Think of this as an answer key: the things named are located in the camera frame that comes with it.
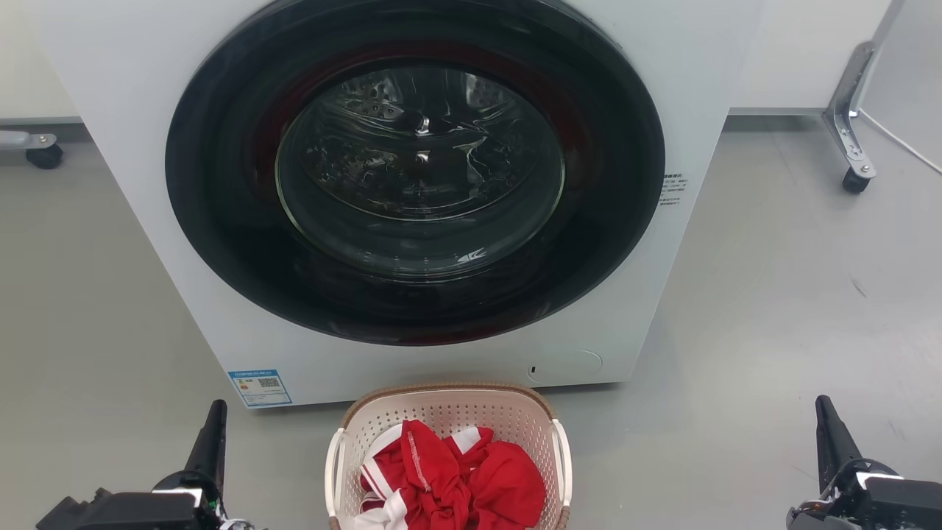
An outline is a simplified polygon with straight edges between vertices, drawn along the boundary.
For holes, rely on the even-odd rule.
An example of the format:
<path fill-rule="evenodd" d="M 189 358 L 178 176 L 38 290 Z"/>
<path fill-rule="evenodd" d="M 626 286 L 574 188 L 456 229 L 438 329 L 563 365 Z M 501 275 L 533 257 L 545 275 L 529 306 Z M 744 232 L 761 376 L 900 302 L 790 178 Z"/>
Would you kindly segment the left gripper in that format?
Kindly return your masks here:
<path fill-rule="evenodd" d="M 250 520 L 229 517 L 223 503 L 227 412 L 226 400 L 212 402 L 184 470 L 151 489 L 152 494 L 191 497 L 196 529 L 255 529 Z"/>

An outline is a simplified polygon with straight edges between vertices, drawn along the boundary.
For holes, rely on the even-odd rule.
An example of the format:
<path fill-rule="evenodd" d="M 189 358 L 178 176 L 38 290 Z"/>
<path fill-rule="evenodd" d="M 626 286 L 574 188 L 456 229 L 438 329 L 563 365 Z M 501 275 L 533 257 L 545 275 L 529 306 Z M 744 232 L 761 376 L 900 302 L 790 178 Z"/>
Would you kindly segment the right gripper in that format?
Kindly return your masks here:
<path fill-rule="evenodd" d="M 857 513 L 869 497 L 868 484 L 879 479 L 899 480 L 899 474 L 878 461 L 862 459 L 857 443 L 829 396 L 820 395 L 815 399 L 815 418 L 821 496 L 791 507 L 786 527 L 860 528 Z"/>

